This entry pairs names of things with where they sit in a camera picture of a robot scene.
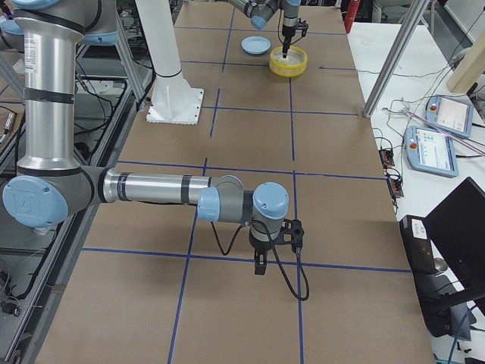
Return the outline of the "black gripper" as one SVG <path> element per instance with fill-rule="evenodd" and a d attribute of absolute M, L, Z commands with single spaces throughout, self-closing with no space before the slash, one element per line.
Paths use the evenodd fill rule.
<path fill-rule="evenodd" d="M 272 250 L 274 244 L 269 241 L 261 241 L 255 237 L 250 237 L 249 242 L 254 249 L 254 266 L 256 275 L 264 275 L 267 268 L 268 252 Z"/>
<path fill-rule="evenodd" d="M 285 54 L 286 57 L 289 52 L 289 48 L 291 45 L 292 38 L 296 34 L 296 18 L 295 17 L 287 17 L 286 15 L 283 16 L 283 26 L 282 26 L 282 36 L 283 36 L 283 45 L 282 45 L 282 54 Z"/>

